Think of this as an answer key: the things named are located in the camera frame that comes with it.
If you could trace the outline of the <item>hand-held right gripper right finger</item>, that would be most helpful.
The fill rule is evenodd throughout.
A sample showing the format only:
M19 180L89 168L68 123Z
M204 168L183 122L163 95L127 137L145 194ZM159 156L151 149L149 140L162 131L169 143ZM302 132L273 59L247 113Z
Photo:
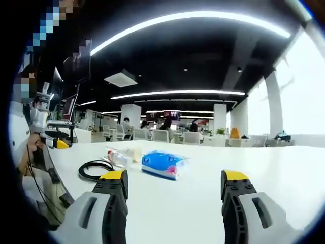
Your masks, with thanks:
M299 238L285 211L256 191L247 175L223 170L220 185L225 243L294 243Z

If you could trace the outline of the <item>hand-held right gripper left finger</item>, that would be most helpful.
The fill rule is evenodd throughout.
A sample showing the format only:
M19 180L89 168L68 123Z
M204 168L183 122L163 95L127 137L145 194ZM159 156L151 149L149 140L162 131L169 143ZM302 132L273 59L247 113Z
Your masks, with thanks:
M126 243L127 199L127 171L109 171L68 207L52 236L58 243Z

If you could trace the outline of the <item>person's left hand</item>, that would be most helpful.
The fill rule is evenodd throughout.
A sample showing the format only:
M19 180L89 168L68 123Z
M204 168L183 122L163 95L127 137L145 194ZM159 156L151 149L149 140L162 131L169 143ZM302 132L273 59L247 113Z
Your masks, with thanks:
M33 133L28 138L27 146L29 154L32 155L37 149L43 149L45 144L41 141L39 134Z

